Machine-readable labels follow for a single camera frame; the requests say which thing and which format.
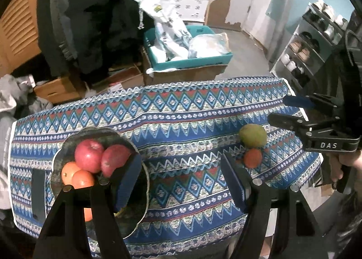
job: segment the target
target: plastic bag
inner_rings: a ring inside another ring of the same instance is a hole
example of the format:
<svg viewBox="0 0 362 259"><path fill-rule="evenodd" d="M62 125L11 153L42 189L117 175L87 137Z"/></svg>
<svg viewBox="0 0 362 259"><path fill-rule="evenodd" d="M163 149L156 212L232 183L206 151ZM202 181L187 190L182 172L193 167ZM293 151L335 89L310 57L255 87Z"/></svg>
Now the plastic bag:
<svg viewBox="0 0 362 259"><path fill-rule="evenodd" d="M175 0L135 0L141 12L145 11L155 21L156 39L168 58L188 58L191 34L176 12Z"/></svg>
<svg viewBox="0 0 362 259"><path fill-rule="evenodd" d="M225 32L199 34L190 41L189 45L189 59L216 57L228 52L230 52L229 39Z"/></svg>

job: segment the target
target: fruit bowl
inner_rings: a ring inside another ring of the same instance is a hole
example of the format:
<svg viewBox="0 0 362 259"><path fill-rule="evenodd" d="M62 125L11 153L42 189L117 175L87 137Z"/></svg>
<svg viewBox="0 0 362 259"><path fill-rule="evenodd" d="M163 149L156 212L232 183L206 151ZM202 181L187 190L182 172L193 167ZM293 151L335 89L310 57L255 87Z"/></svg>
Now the fruit bowl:
<svg viewBox="0 0 362 259"><path fill-rule="evenodd" d="M77 145L87 139L94 139L100 142L106 149L112 145L124 145L131 151L138 152L137 148L129 140L121 137L116 131L109 128L84 128L77 134L68 137L61 149L55 154L52 163L52 174L50 178L50 187L55 198L65 186L62 182L62 168L71 161L74 161L74 153ZM95 179L103 177L102 172L94 174ZM148 192L150 188L150 179L147 168L142 163L142 170L138 176L136 184L132 190L126 207L115 214L115 220L119 230L124 238L130 236L136 229L138 223L144 218L148 209ZM97 240L92 220L86 222L88 237Z"/></svg>

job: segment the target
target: wooden louvered cabinet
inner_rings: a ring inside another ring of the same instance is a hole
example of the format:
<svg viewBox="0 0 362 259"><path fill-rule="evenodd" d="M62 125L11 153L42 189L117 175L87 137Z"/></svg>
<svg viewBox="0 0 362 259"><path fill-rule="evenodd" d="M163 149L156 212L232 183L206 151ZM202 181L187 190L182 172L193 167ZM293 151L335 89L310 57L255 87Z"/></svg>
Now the wooden louvered cabinet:
<svg viewBox="0 0 362 259"><path fill-rule="evenodd" d="M40 53L37 0L11 0L0 18L0 77Z"/></svg>

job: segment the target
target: teal plastic crate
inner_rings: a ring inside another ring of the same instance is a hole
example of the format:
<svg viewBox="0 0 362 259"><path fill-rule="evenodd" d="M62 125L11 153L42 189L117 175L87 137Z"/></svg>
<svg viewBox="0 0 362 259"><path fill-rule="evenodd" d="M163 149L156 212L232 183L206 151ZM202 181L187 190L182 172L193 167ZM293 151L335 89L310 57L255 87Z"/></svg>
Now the teal plastic crate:
<svg viewBox="0 0 362 259"><path fill-rule="evenodd" d="M204 25L189 25L186 26L192 37L195 37L199 34L215 34L211 30L210 27ZM187 69L187 68L195 68L209 65L219 65L225 64L227 65L231 58L232 53L229 52L226 55L217 56L217 57L208 57L208 58L196 58L196 59L187 59L180 61L169 61L164 63L157 63L155 56L150 50L150 47L153 46L153 42L156 39L155 29L151 28L144 34L144 47L146 49L148 58L150 59L151 66L154 70L160 71L169 68L177 68L177 69Z"/></svg>

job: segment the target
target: patterned tablecloth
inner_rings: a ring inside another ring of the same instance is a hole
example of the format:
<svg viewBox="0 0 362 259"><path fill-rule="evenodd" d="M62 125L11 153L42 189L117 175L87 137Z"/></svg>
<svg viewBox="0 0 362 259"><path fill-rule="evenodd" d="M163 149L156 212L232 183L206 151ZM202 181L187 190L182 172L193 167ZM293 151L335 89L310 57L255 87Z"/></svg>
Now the patterned tablecloth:
<svg viewBox="0 0 362 259"><path fill-rule="evenodd" d="M132 255L175 254L230 237L242 229L245 215L231 199L218 158L225 151L242 156L243 125L261 124L268 133L264 160L249 172L270 186L301 187L322 161L321 155L304 152L293 132L267 123L271 112L304 114L283 105L287 94L287 82L275 77L172 83L95 96L20 119L13 125L9 155L15 223L39 236L31 207L32 169L46 172L49 212L55 153L84 127L106 126L137 146L150 176L149 209L125 239ZM89 243L98 253L97 242Z"/></svg>

